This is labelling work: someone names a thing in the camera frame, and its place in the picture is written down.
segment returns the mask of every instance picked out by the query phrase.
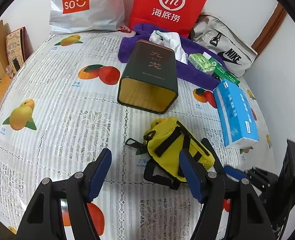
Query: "dark green tin box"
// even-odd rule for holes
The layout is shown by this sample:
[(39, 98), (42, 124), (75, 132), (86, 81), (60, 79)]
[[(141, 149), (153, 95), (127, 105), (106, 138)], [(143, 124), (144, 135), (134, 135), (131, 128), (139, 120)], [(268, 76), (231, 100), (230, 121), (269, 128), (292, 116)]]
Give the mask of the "dark green tin box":
[(117, 101), (164, 114), (177, 96), (174, 51), (150, 41), (137, 41), (120, 79)]

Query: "purple cloth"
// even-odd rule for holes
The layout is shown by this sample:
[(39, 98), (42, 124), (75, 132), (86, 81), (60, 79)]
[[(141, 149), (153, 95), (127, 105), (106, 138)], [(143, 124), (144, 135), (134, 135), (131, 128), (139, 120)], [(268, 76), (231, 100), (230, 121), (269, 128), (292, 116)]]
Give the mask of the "purple cloth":
[[(150, 36), (154, 30), (159, 30), (161, 32), (169, 32), (168, 30), (157, 27), (153, 24), (140, 23), (133, 26), (133, 29), (136, 31), (136, 35), (131, 38), (124, 37), (122, 39), (118, 58), (122, 63), (127, 63), (131, 53), (136, 45), (138, 40), (150, 39)], [(213, 58), (215, 58), (222, 66), (226, 69), (224, 61), (212, 51), (204, 48), (203, 46), (191, 41), (188, 38), (180, 36), (181, 46), (185, 53), (190, 55), (191, 53), (203, 53), (207, 52)], [(177, 77), (184, 79), (190, 83), (193, 83), (199, 87), (202, 87), (206, 90), (214, 90), (219, 84), (219, 81), (206, 73), (196, 69), (191, 62), (188, 61), (188, 64), (184, 64), (180, 61), (176, 61)]]

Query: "silver bolt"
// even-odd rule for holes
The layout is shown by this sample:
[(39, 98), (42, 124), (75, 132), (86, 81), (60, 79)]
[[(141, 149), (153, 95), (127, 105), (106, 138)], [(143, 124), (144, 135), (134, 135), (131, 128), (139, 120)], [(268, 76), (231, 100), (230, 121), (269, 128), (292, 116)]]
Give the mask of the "silver bolt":
[(83, 177), (83, 172), (79, 171), (77, 173), (75, 173), (74, 177), (76, 177), (77, 179), (80, 179)]
[(245, 184), (245, 185), (249, 184), (249, 180), (246, 179), (246, 178), (241, 179), (241, 181), (242, 181), (242, 183)]
[(49, 183), (49, 178), (42, 179), (42, 184), (46, 185)]
[(216, 178), (216, 173), (210, 171), (210, 172), (208, 173), (208, 176), (209, 176), (210, 178), (212, 178), (212, 179), (215, 179), (215, 178)]

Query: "blue gripper pad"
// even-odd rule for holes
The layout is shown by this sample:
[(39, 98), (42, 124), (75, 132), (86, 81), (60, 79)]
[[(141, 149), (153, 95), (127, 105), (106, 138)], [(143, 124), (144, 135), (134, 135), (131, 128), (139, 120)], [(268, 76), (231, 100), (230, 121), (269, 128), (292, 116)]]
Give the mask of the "blue gripper pad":
[(228, 175), (230, 175), (233, 178), (236, 178), (238, 180), (241, 180), (241, 179), (247, 177), (246, 173), (244, 173), (242, 171), (239, 171), (239, 170), (237, 170), (237, 169), (235, 169), (235, 168), (233, 168), (233, 167), (231, 167), (229, 165), (224, 166), (224, 171), (225, 171), (226, 174), (228, 174)]
[(190, 156), (192, 161), (195, 162), (195, 160), (192, 158), (192, 156), (188, 152), (185, 153), (182, 150), (179, 156), (180, 166), (186, 178), (188, 186), (190, 187), (193, 197), (196, 198), (201, 203), (203, 198), (201, 193), (202, 184), (188, 156)]
[(97, 157), (94, 165), (86, 176), (86, 179), (89, 176), (88, 203), (91, 203), (93, 199), (98, 197), (111, 163), (112, 153), (109, 149), (105, 148)]

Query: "yellow mini backpack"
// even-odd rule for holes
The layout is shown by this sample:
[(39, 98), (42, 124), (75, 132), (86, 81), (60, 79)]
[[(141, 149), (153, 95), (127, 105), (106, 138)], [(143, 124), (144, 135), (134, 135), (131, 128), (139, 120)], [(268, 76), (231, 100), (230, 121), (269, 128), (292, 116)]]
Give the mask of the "yellow mini backpack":
[[(143, 136), (144, 143), (129, 138), (125, 145), (147, 152), (150, 160), (146, 164), (144, 179), (178, 189), (186, 179), (179, 165), (179, 154), (188, 149), (193, 159), (203, 164), (206, 170), (214, 164), (214, 157), (176, 117), (159, 118), (152, 122), (151, 128)], [(153, 175), (158, 165), (170, 178)]]

